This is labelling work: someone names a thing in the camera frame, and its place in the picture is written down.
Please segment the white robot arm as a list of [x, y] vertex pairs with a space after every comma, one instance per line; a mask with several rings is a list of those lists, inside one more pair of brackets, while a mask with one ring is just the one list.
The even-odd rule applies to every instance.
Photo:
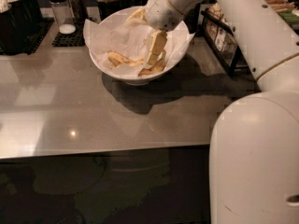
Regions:
[[[204, 0], [148, 0], [127, 20], [170, 32]], [[216, 0], [252, 92], [209, 144], [211, 224], [299, 224], [299, 36], [264, 0]]]

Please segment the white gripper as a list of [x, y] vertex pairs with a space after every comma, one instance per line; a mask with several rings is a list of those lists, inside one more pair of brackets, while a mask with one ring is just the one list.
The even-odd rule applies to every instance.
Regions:
[[148, 0], [145, 8], [140, 7], [134, 11], [124, 24], [128, 27], [148, 24], [156, 29], [146, 37], [145, 61], [147, 64], [154, 65], [166, 45], [167, 32], [173, 31], [182, 20], [183, 15], [169, 0]]

